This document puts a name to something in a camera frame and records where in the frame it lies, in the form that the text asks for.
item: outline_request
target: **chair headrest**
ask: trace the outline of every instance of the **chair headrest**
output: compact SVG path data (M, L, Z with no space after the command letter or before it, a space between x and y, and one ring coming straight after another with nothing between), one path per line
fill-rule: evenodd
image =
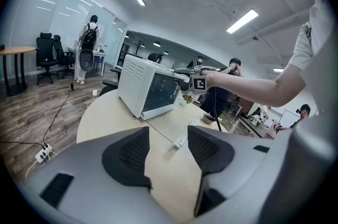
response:
M61 40L61 37L57 34L54 35L54 41L58 42Z
M40 38L51 38L52 37L52 34L51 33L40 33Z

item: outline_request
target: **black cable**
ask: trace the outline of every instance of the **black cable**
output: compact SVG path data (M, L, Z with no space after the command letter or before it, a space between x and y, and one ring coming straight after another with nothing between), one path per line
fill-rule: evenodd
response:
M220 122L218 121L218 117L217 117L217 114L216 114L216 87L213 88L213 92L214 92L214 97L213 97L213 117L216 119L218 130L222 131Z
M67 98L66 98L65 101L62 103L62 105L61 105L61 107L59 108L58 112L57 112L56 115L54 116L54 119L53 119L51 125L48 127L46 133L44 133L44 135L43 135L42 141L43 141L43 144L44 144L45 146L47 146L47 144L46 144L46 142L44 142L44 137L45 137L45 135L47 134L48 130L51 129L51 127L52 127L52 125L53 125L53 122L55 121L55 118L56 118L57 115L59 114L61 108L63 107L64 103L67 101L67 99L68 99L68 97L70 96L70 93L71 93L71 92L72 92L72 91L69 92Z
M40 145L44 149L44 146L41 143L37 143L37 142L0 142L0 143L36 144L36 145Z

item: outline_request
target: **light wood tabletop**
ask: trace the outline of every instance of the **light wood tabletop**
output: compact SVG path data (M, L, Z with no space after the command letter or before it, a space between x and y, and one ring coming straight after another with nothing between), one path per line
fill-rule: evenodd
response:
M36 48L32 46L11 46L0 51L0 56L21 54L21 53L30 53L34 52Z
M78 128L77 143L148 126L150 151L145 163L145 175L152 182L151 195L178 223L182 223L193 218L201 170L188 148L188 142L175 149L173 140L180 135L177 131L181 131L194 118L201 119L204 113L193 104L186 107L178 105L171 111L144 121L133 117L118 97L118 90L114 90L97 98L86 110ZM217 127L215 123L206 125L202 120L199 125Z

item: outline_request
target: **black hair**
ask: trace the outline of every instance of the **black hair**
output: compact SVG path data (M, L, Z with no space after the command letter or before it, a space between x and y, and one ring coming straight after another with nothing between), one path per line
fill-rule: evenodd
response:
M238 64L239 66L241 66L241 64L242 64L242 62L241 62L240 59L238 59L238 58L232 58L230 60L230 62L229 62L229 65L232 64L233 62L236 63L236 64Z
M92 15L91 18L90 18L90 22L95 22L96 23L97 19L98 19L97 15Z
M311 109L310 109L310 106L308 104L304 104L304 105L301 106L301 112L304 109L307 111L308 114L310 114Z

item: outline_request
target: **power strip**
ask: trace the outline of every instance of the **power strip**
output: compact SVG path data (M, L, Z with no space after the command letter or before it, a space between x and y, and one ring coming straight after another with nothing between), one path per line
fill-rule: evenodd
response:
M52 152L52 146L47 144L43 149L41 149L35 156L35 159L38 163L42 163L43 161L46 160L46 158L50 155Z

